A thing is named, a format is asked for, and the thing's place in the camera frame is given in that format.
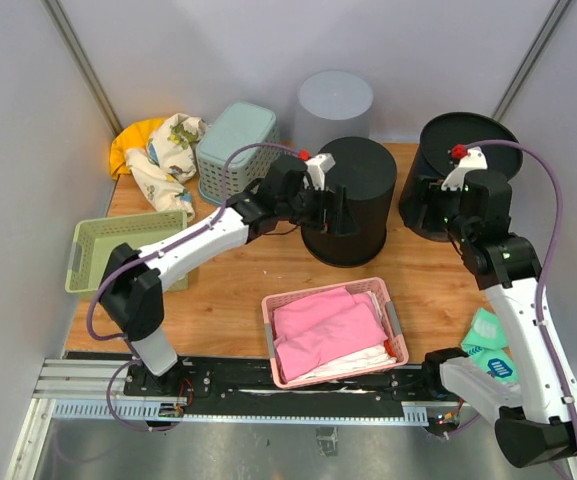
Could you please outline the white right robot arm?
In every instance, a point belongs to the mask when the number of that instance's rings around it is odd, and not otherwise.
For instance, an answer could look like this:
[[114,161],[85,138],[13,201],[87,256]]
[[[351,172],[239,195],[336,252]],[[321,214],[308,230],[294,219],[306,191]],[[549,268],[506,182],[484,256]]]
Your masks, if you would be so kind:
[[431,399],[454,394],[471,405],[508,462],[524,468],[577,458],[577,385],[540,286],[545,269],[531,242],[509,230],[511,197],[507,178],[485,169],[457,170],[424,196],[502,325],[517,385],[459,348],[428,353],[420,378]]

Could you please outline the grey bin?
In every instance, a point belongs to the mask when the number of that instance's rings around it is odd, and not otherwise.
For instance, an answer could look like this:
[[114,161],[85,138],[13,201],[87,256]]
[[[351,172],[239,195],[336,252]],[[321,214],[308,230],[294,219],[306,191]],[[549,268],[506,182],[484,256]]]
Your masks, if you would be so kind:
[[368,137],[373,101],[360,76],[342,70],[311,75],[297,92],[292,143],[315,153],[338,138]]

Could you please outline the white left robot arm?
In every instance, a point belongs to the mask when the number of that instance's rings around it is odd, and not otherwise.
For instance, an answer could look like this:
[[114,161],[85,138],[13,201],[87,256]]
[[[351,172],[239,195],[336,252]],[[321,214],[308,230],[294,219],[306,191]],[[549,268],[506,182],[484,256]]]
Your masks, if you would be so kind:
[[162,327],[164,293],[190,271],[274,231],[281,221],[333,236],[357,233],[346,188],[333,178],[339,170],[329,153],[308,160],[281,155],[263,178],[196,225],[138,249],[123,243],[112,251],[94,300],[119,327],[158,394],[171,395],[182,383],[177,353]]

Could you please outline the green perforated tray basket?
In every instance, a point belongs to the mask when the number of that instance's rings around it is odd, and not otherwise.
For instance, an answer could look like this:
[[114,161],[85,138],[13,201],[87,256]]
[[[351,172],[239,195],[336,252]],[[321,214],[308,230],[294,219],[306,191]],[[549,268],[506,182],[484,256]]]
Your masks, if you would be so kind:
[[137,249],[187,227],[183,211],[155,212],[84,220],[77,224],[70,250],[65,291],[89,301],[97,291],[112,250],[127,243]]

